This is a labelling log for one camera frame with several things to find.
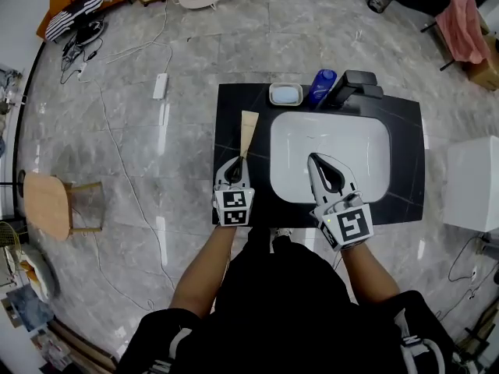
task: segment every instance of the blue soap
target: blue soap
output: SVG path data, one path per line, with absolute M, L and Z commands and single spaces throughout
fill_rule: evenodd
M 272 101 L 277 104 L 293 104 L 298 101 L 298 90 L 290 86 L 280 86 L 272 90 Z

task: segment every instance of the black and white striped cloth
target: black and white striped cloth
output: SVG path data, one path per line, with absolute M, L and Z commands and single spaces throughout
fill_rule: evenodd
M 51 19 L 45 31 L 45 38 L 54 41 L 67 30 L 70 30 L 75 22 L 80 22 L 83 17 L 96 11 L 103 2 L 112 0 L 75 0 L 69 7 Z

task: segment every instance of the person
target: person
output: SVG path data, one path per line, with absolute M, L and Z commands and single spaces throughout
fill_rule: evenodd
M 271 253 L 270 230 L 252 228 L 225 272 L 235 228 L 216 227 L 169 309 L 142 318 L 117 373 L 410 372 L 394 322 L 402 309 L 450 367 L 453 343 L 421 294 L 401 294 L 365 243 L 341 252 L 355 304 L 331 265 L 289 234 L 276 231 Z

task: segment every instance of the wooden stool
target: wooden stool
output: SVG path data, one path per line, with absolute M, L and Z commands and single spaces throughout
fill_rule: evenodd
M 101 182 L 72 187 L 54 176 L 31 172 L 24 179 L 24 207 L 27 220 L 58 241 L 81 232 L 98 232 L 99 228 L 73 228 L 71 194 L 93 187 L 102 187 Z

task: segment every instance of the shoe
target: shoe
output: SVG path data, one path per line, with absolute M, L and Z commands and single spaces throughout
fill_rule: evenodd
M 287 235 L 288 237 L 291 237 L 292 232 L 293 232 L 292 228 L 278 228 L 275 231 L 274 238 L 281 237 L 282 235 Z

